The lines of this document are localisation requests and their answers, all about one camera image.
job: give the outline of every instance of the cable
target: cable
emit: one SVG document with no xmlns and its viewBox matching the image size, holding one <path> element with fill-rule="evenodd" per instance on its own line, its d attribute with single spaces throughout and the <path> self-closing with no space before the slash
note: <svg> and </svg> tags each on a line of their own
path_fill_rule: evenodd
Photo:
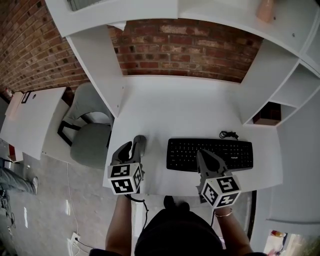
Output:
<svg viewBox="0 0 320 256">
<path fill-rule="evenodd" d="M 225 130 L 222 130 L 220 132 L 219 137 L 221 139 L 228 138 L 228 137 L 233 137 L 236 140 L 238 140 L 238 138 L 239 138 L 239 136 L 235 132 L 233 132 L 233 131 L 225 131 Z"/>
<path fill-rule="evenodd" d="M 211 224 L 210 227 L 212 228 L 212 225 L 214 224 L 214 218 L 215 218 L 215 211 L 212 211 L 212 218 L 211 218 Z"/>
<path fill-rule="evenodd" d="M 83 242 L 80 242 L 77 237 L 76 237 L 74 240 L 78 241 L 80 244 L 82 244 L 82 245 L 84 245 L 84 246 L 86 246 L 86 247 L 90 247 L 90 248 L 94 249 L 92 246 L 86 245 L 86 244 L 84 244 Z"/>
<path fill-rule="evenodd" d="M 145 222 L 144 222 L 144 225 L 143 225 L 142 230 L 144 230 L 145 227 L 146 227 L 146 224 L 147 224 L 148 212 L 149 212 L 149 209 L 148 209 L 148 207 L 147 207 L 147 205 L 146 205 L 146 203 L 145 203 L 146 200 L 144 200 L 144 199 L 143 199 L 143 200 L 134 199 L 134 198 L 132 198 L 131 195 L 129 195 L 129 194 L 125 194 L 124 196 L 125 196 L 126 198 L 130 199 L 131 201 L 134 201 L 134 202 L 137 202 L 137 203 L 143 203 L 143 205 L 144 205 L 144 207 L 145 207 Z"/>
<path fill-rule="evenodd" d="M 68 180 L 68 187 L 69 187 L 69 196 L 70 196 L 70 203 L 71 203 L 71 209 L 75 218 L 75 222 L 76 222 L 76 234 L 79 234 L 79 226 L 78 226 L 78 221 L 77 221 L 77 217 L 76 217 L 76 213 L 75 213 L 75 209 L 74 209 L 74 203 L 72 202 L 72 198 L 71 198 L 71 192 L 70 192 L 70 182 L 69 182 L 69 164 L 66 163 L 66 176 L 67 176 L 67 180 Z"/>
<path fill-rule="evenodd" d="M 79 246 L 77 246 L 76 244 L 72 244 L 72 245 L 73 245 L 75 248 L 78 249 L 78 252 L 75 254 L 75 256 L 77 256 L 80 251 L 82 251 L 82 252 L 84 252 L 84 253 L 86 253 L 86 254 L 89 254 L 89 252 L 86 252 L 85 250 L 82 250 L 82 249 L 81 249 Z"/>
<path fill-rule="evenodd" d="M 78 252 L 74 255 L 74 256 L 77 256 L 80 253 L 80 248 L 78 246 L 75 246 L 75 245 L 74 245 L 74 247 L 78 248 Z"/>
</svg>

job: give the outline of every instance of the person's leg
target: person's leg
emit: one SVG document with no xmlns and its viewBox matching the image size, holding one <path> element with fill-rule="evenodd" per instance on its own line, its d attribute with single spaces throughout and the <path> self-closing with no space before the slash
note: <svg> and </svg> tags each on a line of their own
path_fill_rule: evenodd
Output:
<svg viewBox="0 0 320 256">
<path fill-rule="evenodd" d="M 13 190 L 15 189 L 15 187 L 8 185 L 8 184 L 4 184 L 4 183 L 0 183 L 0 190 Z"/>
<path fill-rule="evenodd" d="M 15 188 L 19 191 L 31 194 L 36 193 L 36 188 L 30 181 L 21 178 L 19 175 L 8 169 L 2 168 L 0 170 L 0 184 L 1 186 L 8 185 L 7 189 Z"/>
</svg>

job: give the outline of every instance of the red brick wall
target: red brick wall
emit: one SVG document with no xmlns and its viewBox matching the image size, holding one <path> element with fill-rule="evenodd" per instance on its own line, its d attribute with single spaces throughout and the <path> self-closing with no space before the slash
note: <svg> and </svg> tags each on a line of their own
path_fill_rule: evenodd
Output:
<svg viewBox="0 0 320 256">
<path fill-rule="evenodd" d="M 241 82 L 262 38 L 193 19 L 127 21 L 109 27 L 124 75 L 174 75 Z"/>
<path fill-rule="evenodd" d="M 88 81 L 44 0 L 0 0 L 0 93 L 71 87 Z"/>
<path fill-rule="evenodd" d="M 44 0 L 0 0 L 0 93 L 89 81 Z M 177 75 L 241 82 L 262 38 L 191 19 L 128 21 L 110 27 L 124 75 Z"/>
</svg>

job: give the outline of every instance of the white table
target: white table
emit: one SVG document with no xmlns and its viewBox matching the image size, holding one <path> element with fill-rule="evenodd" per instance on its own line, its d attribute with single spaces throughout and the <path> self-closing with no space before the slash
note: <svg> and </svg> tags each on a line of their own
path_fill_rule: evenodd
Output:
<svg viewBox="0 0 320 256">
<path fill-rule="evenodd" d="M 198 173 L 166 168 L 168 140 L 175 137 L 218 139 L 222 130 L 236 132 L 240 140 L 252 142 L 253 168 L 233 173 L 244 192 L 283 182 L 277 130 L 241 124 L 234 101 L 240 85 L 208 79 L 198 87 L 190 77 L 131 76 L 127 79 L 129 86 L 125 88 L 111 133 L 103 186 L 110 187 L 106 173 L 114 151 L 136 135 L 144 135 L 147 146 L 141 159 L 145 171 L 141 193 L 197 196 Z"/>
<path fill-rule="evenodd" d="M 35 159 L 45 154 L 75 164 L 70 146 L 57 134 L 69 109 L 61 99 L 65 89 L 32 91 L 25 104 L 19 103 L 14 118 L 5 118 L 0 138 Z"/>
</svg>

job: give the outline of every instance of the white cable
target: white cable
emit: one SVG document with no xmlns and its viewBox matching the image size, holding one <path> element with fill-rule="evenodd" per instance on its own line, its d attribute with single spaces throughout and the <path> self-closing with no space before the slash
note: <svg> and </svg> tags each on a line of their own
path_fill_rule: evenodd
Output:
<svg viewBox="0 0 320 256">
<path fill-rule="evenodd" d="M 76 245 L 76 244 L 72 244 L 75 248 L 77 248 L 78 249 L 78 252 L 76 253 L 76 255 L 75 256 L 77 256 L 77 254 L 79 253 L 79 251 L 82 251 L 82 252 L 84 252 L 84 253 L 86 253 L 86 254 L 89 254 L 89 252 L 86 252 L 85 250 L 82 250 L 78 245 Z"/>
<path fill-rule="evenodd" d="M 78 252 L 74 256 L 77 256 L 80 253 L 80 248 L 78 246 L 75 247 L 78 248 Z"/>
<path fill-rule="evenodd" d="M 67 176 L 67 180 L 68 180 L 68 187 L 69 187 L 69 196 L 70 196 L 70 203 L 71 203 L 71 209 L 75 218 L 75 222 L 76 222 L 76 234 L 79 234 L 79 226 L 78 226 L 78 221 L 77 221 L 77 217 L 76 217 L 76 213 L 75 213 L 75 209 L 74 209 L 74 203 L 72 202 L 72 198 L 71 198 L 71 192 L 70 192 L 70 182 L 69 182 L 69 164 L 66 163 L 66 176 Z"/>
</svg>

